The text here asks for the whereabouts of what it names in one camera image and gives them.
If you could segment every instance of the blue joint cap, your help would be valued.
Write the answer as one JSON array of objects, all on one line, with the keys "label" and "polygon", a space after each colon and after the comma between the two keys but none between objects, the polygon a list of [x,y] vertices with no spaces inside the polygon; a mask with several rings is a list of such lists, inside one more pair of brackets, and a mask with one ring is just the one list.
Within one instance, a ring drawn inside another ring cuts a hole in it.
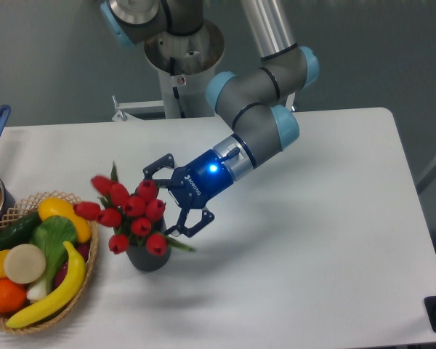
[{"label": "blue joint cap", "polygon": [[102,11],[103,18],[108,24],[111,33],[115,36],[116,40],[118,40],[121,46],[124,48],[134,47],[134,43],[126,35],[126,33],[124,33],[118,22],[116,22],[116,19],[114,18],[113,13],[111,13],[110,9],[108,8],[106,2],[100,5],[100,11]]},{"label": "blue joint cap", "polygon": [[219,94],[221,93],[223,87],[225,87],[226,83],[235,76],[236,75],[230,71],[223,71],[218,73],[212,80],[210,80],[209,85],[206,87],[206,101],[213,108],[215,113],[217,112]]},{"label": "blue joint cap", "polygon": [[275,105],[271,108],[275,117],[276,127],[278,128],[279,138],[281,141],[281,150],[286,149],[300,135],[299,123],[292,115],[291,111],[282,105]]},{"label": "blue joint cap", "polygon": [[300,50],[303,52],[305,60],[307,61],[307,78],[305,79],[304,87],[302,87],[304,89],[318,79],[320,75],[320,63],[310,48],[302,46],[300,47]]}]

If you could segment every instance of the green lettuce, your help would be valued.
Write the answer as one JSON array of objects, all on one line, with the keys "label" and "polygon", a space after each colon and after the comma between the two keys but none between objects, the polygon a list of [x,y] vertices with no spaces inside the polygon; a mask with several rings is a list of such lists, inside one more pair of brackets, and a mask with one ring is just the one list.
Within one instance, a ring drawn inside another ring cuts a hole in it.
[{"label": "green lettuce", "polygon": [[31,302],[45,298],[52,291],[53,279],[68,259],[63,242],[69,241],[74,245],[76,239],[74,224],[68,218],[61,216],[48,217],[35,229],[30,243],[42,250],[47,265],[44,274],[28,288],[28,299]]}]

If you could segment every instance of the wicker basket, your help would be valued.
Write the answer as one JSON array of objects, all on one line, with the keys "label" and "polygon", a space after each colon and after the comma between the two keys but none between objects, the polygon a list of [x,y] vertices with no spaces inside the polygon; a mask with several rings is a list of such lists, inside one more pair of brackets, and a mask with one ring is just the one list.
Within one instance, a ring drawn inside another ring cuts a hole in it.
[{"label": "wicker basket", "polygon": [[[29,198],[17,202],[14,207],[8,209],[8,212],[3,216],[0,222],[0,230],[6,227],[11,222],[22,217],[23,215],[26,215],[31,212],[35,212],[40,202],[43,201],[45,198],[49,198],[51,196],[62,198],[72,204],[81,201],[81,199],[75,196],[74,194],[61,193],[58,191],[54,191],[52,193],[48,193],[48,192],[38,193],[36,195],[29,196]],[[47,319],[46,321],[38,322],[36,324],[27,326],[22,329],[10,329],[9,327],[5,326],[5,323],[7,322],[8,318],[2,318],[0,316],[0,331],[10,334],[31,334],[31,333],[39,332],[41,330],[48,329],[49,327],[55,325],[56,323],[61,321],[64,317],[66,317],[74,309],[79,299],[81,298],[82,294],[87,288],[87,284],[89,283],[90,276],[92,274],[92,269],[94,267],[94,262],[97,257],[97,250],[99,244],[99,233],[97,229],[97,223],[90,222],[90,228],[92,231],[92,238],[91,238],[91,245],[89,251],[89,259],[87,260],[86,263],[86,277],[84,279],[81,289],[79,290],[78,294],[73,298],[73,300],[71,300],[63,308],[63,310],[59,312],[54,318]]]}]

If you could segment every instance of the banana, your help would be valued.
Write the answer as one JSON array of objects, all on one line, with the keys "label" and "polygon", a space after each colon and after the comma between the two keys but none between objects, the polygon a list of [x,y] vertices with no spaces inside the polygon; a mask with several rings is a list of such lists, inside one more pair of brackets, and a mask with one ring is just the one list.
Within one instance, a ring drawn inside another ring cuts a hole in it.
[{"label": "banana", "polygon": [[71,242],[63,242],[68,251],[68,273],[65,279],[44,299],[18,311],[7,321],[12,329],[20,329],[36,323],[67,305],[79,292],[86,275],[84,258],[76,251]]}]

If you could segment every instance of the gray wall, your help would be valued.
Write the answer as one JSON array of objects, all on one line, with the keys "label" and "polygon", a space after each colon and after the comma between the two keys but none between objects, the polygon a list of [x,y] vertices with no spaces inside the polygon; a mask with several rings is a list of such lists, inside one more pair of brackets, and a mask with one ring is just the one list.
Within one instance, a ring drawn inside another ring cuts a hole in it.
[{"label": "gray wall", "polygon": [[[301,111],[385,107],[416,176],[436,154],[436,0],[284,1],[300,44],[321,64]],[[10,126],[109,121],[119,102],[161,98],[142,47],[124,50],[96,0],[0,1],[0,105]],[[219,70],[246,73],[257,50],[236,0],[205,1],[223,31]],[[436,182],[421,202],[436,240]]]}]

